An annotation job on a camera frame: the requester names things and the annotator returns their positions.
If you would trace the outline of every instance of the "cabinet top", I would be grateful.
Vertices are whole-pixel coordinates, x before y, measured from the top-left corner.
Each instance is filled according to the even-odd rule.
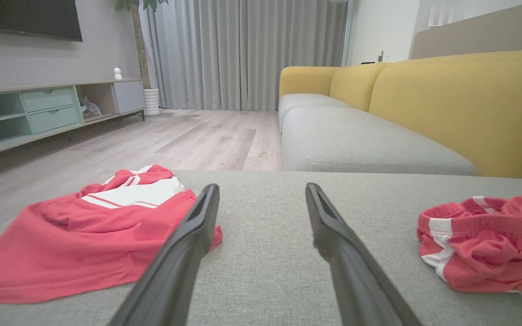
[[[134,82],[134,81],[141,81],[141,80],[135,79],[135,78],[129,78],[129,79],[122,79],[122,80],[42,83],[39,85],[23,85],[23,86],[17,86],[17,87],[0,88],[0,94],[13,93],[14,91],[33,91],[36,89],[57,88],[57,87],[66,87],[66,86],[74,86],[74,85],[91,85],[91,84],[96,84],[96,83],[115,83],[115,82],[131,82],[131,81]]]

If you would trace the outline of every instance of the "sofa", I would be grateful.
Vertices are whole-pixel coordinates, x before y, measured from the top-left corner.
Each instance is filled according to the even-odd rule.
[[[288,67],[287,171],[522,178],[522,51]]]
[[[328,264],[313,247],[307,182],[319,184],[423,325],[522,325],[522,295],[454,291],[419,256],[418,215],[470,196],[522,195],[522,179],[397,173],[176,171],[197,194],[220,187],[223,243],[199,268],[188,324],[341,324]],[[99,181],[110,173],[97,175]],[[74,175],[79,182],[90,176]],[[50,196],[59,196],[49,186]],[[18,202],[25,206],[29,202]],[[104,326],[132,284],[29,305],[0,305],[0,325]]]

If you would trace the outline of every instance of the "gray fabric surface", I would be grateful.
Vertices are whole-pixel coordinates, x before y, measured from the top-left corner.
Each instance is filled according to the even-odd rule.
[[[286,171],[477,175],[455,151],[355,109],[292,109],[281,141]]]
[[[312,106],[350,107],[342,101],[321,94],[294,93],[283,95],[283,97],[279,99],[279,108],[277,110],[279,115],[279,130],[283,131],[283,119],[291,109]]]
[[[425,325],[522,324],[522,296],[452,290],[418,255],[418,214],[470,196],[522,195],[522,179],[370,173],[179,171],[220,186],[223,243],[205,256],[190,325],[338,325],[328,265],[312,245],[305,184],[318,183]],[[130,285],[0,305],[1,325],[105,325]]]

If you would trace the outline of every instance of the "curtain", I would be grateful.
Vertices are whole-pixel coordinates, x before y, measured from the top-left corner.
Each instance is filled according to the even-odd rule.
[[[340,66],[347,3],[169,0],[153,44],[166,107],[275,111],[287,66]]]

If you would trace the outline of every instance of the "gray cabinet door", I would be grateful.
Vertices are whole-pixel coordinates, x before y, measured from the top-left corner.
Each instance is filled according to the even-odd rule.
[[[142,87],[142,82],[115,82],[113,85],[118,113],[126,113],[146,108],[145,91]]]

